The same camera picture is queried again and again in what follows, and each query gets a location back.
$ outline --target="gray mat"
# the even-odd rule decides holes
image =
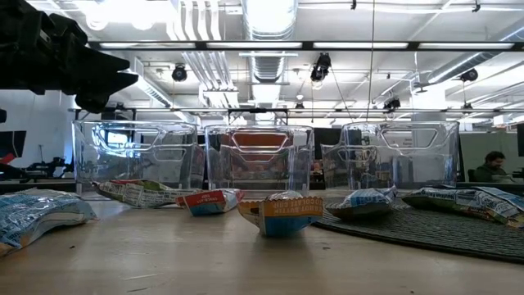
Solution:
[[[416,210],[402,204],[394,208],[386,216],[350,223],[324,209],[323,219],[314,225],[388,243],[524,264],[524,230],[472,217]]]

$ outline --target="man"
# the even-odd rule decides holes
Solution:
[[[502,165],[506,157],[502,152],[490,152],[486,155],[484,165],[475,170],[475,179],[477,182],[493,183],[506,179],[508,174]]]

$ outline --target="table surface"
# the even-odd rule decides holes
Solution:
[[[7,294],[517,294],[524,266],[309,227],[264,238],[236,210],[91,202],[100,217],[0,258]]]

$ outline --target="chair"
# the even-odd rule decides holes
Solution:
[[[475,169],[469,169],[468,170],[468,178],[469,182],[476,182],[477,179],[475,178]]]

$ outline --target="snack bag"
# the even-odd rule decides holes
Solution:
[[[243,198],[240,189],[222,188],[184,196],[183,203],[192,216],[204,216],[227,212]]]
[[[28,246],[48,230],[96,219],[75,193],[28,189],[0,196],[0,256]]]
[[[524,229],[524,201],[497,188],[421,188],[402,200],[417,209],[459,213]]]
[[[136,208],[180,205],[180,197],[200,192],[200,189],[173,189],[150,180],[111,180],[92,185],[100,195]]]
[[[359,189],[347,196],[342,203],[326,206],[326,210],[342,220],[381,216],[391,212],[396,194],[395,186]]]
[[[263,201],[241,202],[238,204],[238,211],[256,225],[263,235],[282,237],[320,220],[323,215],[323,200],[286,191],[267,196]]]

